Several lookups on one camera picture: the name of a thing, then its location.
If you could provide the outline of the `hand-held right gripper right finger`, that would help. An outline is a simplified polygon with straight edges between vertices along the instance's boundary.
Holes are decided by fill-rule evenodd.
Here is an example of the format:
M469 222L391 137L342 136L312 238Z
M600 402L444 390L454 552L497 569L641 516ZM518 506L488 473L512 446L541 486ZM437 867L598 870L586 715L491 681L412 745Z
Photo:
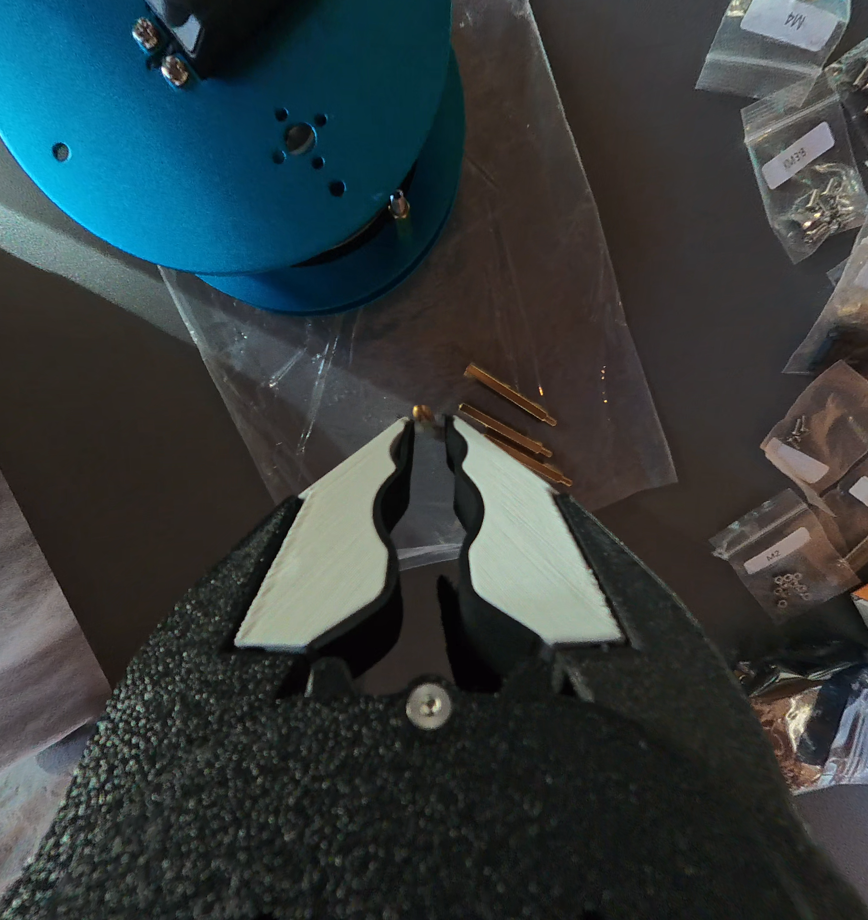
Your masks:
M561 494L463 420L448 421L445 446L473 601L551 647L624 643L559 507Z

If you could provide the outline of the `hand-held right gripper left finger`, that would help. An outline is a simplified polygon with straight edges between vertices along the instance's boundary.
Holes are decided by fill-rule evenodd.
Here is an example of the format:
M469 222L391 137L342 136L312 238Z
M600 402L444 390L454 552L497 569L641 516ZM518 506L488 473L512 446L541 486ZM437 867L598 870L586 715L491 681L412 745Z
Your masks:
M383 520L395 497L405 512L414 423L398 419L316 480L297 498L290 529L249 604L233 646L306 653L375 613L394 585L394 523Z

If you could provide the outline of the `large clear plastic bag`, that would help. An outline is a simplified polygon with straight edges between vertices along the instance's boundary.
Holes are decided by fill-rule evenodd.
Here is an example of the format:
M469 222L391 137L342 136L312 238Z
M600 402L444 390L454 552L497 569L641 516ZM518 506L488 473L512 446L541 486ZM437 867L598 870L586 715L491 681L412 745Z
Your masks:
M544 443L595 512L677 472L529 2L453 3L466 132L426 272L337 316L269 313L161 270L271 497L323 477L426 404L467 403ZM464 377L474 362L532 418Z

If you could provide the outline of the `blue round metal base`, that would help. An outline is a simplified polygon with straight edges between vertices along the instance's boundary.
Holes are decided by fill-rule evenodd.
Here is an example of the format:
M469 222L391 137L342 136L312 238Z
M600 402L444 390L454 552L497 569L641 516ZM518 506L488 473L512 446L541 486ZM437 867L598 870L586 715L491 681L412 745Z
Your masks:
M195 279L264 311L313 317L371 305L425 273L450 222L463 169L465 103L453 49L445 79L428 137L397 187L405 200L405 216L396 217L387 202L356 235L312 259L278 270L198 274Z

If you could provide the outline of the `teal disc with servo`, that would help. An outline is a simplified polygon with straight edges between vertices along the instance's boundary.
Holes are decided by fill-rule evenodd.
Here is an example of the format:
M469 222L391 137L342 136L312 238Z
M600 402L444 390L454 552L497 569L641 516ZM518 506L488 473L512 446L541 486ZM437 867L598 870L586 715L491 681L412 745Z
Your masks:
M336 247L425 143L451 2L214 2L207 78L142 52L145 2L0 2L0 137L64 213L195 274Z

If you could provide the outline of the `grey desk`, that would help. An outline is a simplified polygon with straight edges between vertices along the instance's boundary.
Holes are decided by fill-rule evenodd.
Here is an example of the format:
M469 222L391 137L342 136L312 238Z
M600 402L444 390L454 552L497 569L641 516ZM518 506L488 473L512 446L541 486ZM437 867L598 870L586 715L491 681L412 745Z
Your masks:
M712 535L785 486L763 436L842 237L792 265L738 98L694 83L726 2L533 2L679 482L601 520L732 661L783 640ZM198 352L0 249L0 469L109 681L275 506Z

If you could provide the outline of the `silver antistatic bag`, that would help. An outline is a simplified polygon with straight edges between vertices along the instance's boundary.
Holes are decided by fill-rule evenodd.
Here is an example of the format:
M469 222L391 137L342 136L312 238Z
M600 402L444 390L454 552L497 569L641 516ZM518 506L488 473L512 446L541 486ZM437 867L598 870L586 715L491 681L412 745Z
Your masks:
M734 673L793 795L868 787L868 646L787 647Z

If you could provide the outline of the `pile of small screw bags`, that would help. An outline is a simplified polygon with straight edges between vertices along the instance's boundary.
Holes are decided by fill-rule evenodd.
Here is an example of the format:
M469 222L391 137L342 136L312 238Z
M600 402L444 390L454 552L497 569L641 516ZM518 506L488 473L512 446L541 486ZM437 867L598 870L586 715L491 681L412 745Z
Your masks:
M851 2L731 2L696 86L741 111L773 233L794 263L856 232L785 365L807 377L761 443L791 483L711 539L777 625L849 592L868 565L868 38L829 63Z

